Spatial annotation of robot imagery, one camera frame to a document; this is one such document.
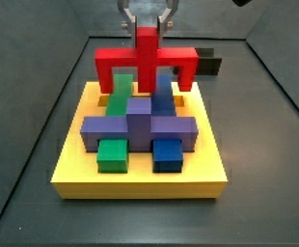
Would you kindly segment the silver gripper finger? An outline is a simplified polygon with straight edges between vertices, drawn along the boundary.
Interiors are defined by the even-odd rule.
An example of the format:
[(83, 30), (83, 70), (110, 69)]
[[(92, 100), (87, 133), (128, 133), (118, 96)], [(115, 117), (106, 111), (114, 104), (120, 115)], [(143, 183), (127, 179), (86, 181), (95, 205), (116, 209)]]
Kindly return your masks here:
[(135, 45), (136, 16), (131, 13), (130, 0), (118, 0), (118, 9), (124, 19), (122, 22), (122, 28), (131, 35), (131, 45)]
[(172, 17), (178, 11), (179, 0), (167, 0), (167, 7), (158, 16), (159, 44), (163, 44), (164, 34), (172, 28)]

